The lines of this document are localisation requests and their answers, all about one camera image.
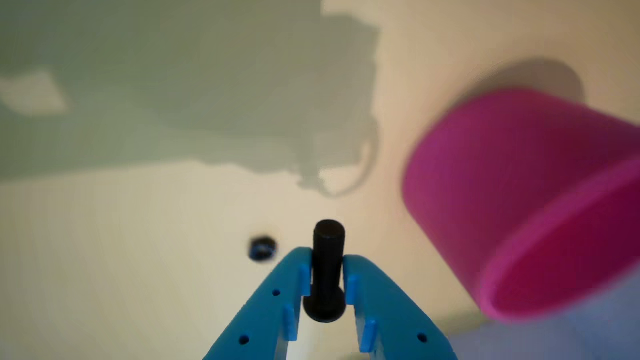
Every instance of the beige table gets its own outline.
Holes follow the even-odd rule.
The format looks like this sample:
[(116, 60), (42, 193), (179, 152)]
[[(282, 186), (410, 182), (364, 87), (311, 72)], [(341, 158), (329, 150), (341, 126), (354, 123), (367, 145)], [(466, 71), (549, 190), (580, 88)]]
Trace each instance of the beige table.
[[(0, 12), (3, 359), (200, 359), (275, 265), (248, 240), (281, 259), (323, 218), (473, 328), (403, 206), (415, 142), (502, 85), (640, 119), (631, 0), (103, 3)], [(289, 359), (366, 358), (353, 310), (299, 339)]]

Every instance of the black peg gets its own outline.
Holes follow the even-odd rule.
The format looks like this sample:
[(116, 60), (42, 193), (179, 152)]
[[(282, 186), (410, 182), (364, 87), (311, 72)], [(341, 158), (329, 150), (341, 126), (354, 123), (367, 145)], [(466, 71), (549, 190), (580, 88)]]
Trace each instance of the black peg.
[(314, 229), (314, 281), (311, 296), (305, 297), (303, 304), (307, 315), (317, 322), (338, 320), (347, 306), (340, 289), (344, 237), (344, 227), (335, 220), (322, 220)]

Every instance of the cup rim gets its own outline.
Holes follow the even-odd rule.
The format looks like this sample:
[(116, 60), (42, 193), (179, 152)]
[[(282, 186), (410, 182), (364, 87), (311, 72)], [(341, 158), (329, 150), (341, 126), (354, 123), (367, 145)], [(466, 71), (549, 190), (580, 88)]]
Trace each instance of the cup rim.
[(498, 320), (509, 322), (527, 320), (563, 309), (627, 275), (634, 265), (640, 262), (640, 257), (620, 265), (617, 270), (596, 281), (592, 286), (577, 290), (571, 296), (559, 299), (550, 305), (517, 312), (503, 311), (495, 306), (495, 297), (502, 281), (537, 244), (545, 241), (547, 236), (560, 225), (587, 211), (598, 201), (636, 182), (640, 183), (640, 154), (633, 155), (581, 181), (577, 186), (535, 212), (501, 243), (482, 272), (473, 294), (481, 310)]

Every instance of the blue tab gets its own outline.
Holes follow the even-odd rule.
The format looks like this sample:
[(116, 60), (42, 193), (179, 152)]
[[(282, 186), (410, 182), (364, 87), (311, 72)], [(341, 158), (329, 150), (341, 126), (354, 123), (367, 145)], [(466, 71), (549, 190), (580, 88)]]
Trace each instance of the blue tab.
[(262, 282), (204, 360), (285, 360), (298, 338), (300, 302), (311, 295), (310, 248), (289, 253)]
[(374, 263), (347, 255), (343, 264), (361, 352), (371, 360), (457, 360), (444, 334)]

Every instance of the small black object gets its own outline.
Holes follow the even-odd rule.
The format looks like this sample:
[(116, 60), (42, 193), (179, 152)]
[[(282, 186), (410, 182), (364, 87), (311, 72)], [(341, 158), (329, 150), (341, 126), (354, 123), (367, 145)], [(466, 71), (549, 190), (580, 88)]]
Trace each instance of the small black object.
[(307, 315), (317, 322), (338, 320), (347, 306), (340, 289), (344, 237), (344, 227), (335, 220), (322, 220), (314, 229), (313, 285), (303, 304)]
[(249, 258), (258, 263), (271, 259), (278, 250), (277, 242), (269, 236), (261, 236), (251, 241)]

